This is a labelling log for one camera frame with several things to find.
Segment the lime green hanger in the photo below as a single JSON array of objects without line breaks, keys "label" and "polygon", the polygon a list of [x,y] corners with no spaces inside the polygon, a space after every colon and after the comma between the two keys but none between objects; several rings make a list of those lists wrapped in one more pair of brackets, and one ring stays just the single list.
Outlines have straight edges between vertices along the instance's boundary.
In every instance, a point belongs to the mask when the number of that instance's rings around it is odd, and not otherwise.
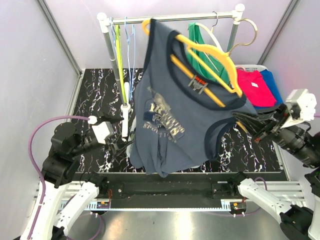
[{"label": "lime green hanger", "polygon": [[118,73],[119,73],[119,81],[120,81],[120,88],[123,98],[123,105],[127,104],[127,97],[125,93],[125,81],[124,81],[124,74],[123,74],[123,60],[122,60],[122,48],[121,48],[121,33],[120,33],[120,26],[115,25],[115,49],[116,49],[116,60],[118,65]]}]

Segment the yellow plastic hanger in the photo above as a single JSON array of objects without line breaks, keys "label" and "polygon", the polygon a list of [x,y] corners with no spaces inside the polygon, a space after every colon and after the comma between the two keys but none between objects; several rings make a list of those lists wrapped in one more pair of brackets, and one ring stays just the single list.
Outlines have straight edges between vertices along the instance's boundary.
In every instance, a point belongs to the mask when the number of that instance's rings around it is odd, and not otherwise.
[{"label": "yellow plastic hanger", "polygon": [[227,53],[191,41],[156,19],[143,21],[142,27],[148,46],[134,92],[138,124],[178,136],[234,124],[235,113],[255,113]]}]

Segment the navy blue tank top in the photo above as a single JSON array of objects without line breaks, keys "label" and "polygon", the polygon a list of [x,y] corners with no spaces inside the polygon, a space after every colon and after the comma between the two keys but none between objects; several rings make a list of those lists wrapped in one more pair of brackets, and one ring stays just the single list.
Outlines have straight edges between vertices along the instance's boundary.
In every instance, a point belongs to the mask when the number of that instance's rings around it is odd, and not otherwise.
[{"label": "navy blue tank top", "polygon": [[245,96],[193,69],[177,35],[163,22],[150,21],[143,75],[133,97],[130,163],[161,177],[215,161],[223,135],[236,123],[233,112],[255,113]]}]

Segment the green tank top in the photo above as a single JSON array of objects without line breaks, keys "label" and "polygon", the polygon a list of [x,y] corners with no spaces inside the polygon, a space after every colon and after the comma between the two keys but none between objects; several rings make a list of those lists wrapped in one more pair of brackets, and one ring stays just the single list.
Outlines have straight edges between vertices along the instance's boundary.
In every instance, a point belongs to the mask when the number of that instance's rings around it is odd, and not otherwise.
[{"label": "green tank top", "polygon": [[[202,28],[195,25],[196,22],[190,23],[188,25],[188,38],[197,43],[197,44],[206,44],[203,36],[202,36]],[[228,73],[223,67],[223,65],[215,59],[213,56],[208,55],[205,52],[201,52],[198,50],[193,51],[206,65],[210,67],[212,71],[214,71],[227,85],[231,85],[230,79],[228,77]],[[189,53],[186,54],[189,63],[192,67],[203,77],[212,81],[218,82],[192,55]]]}]

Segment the light blue wire hanger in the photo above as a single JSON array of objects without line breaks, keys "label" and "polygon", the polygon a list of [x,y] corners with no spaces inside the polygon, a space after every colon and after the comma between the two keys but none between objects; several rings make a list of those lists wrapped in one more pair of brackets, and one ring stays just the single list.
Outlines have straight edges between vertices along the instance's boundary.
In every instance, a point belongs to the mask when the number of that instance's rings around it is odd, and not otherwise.
[{"label": "light blue wire hanger", "polygon": [[113,18],[110,17],[110,27],[111,27],[111,35],[113,39],[113,45],[114,45],[114,58],[115,58],[115,72],[118,74],[119,73],[119,68],[118,68],[118,61],[117,61],[117,48],[116,48],[116,31],[115,31],[115,25],[113,22]]}]

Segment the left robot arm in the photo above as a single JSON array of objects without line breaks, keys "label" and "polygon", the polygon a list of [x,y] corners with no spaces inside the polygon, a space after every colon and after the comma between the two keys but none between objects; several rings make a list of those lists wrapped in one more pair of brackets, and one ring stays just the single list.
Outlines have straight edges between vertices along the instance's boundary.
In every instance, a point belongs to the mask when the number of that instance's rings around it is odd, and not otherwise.
[{"label": "left robot arm", "polygon": [[[41,167],[33,155],[33,140],[46,124],[62,120],[51,137],[48,156]],[[108,179],[97,172],[89,173],[78,192],[59,210],[61,201],[71,185],[81,155],[106,147],[120,152],[110,141],[115,134],[115,124],[127,120],[99,111],[91,116],[63,115],[39,124],[28,141],[28,155],[39,176],[38,195],[30,219],[19,240],[66,240],[69,232],[85,208],[95,198],[110,197]]]}]

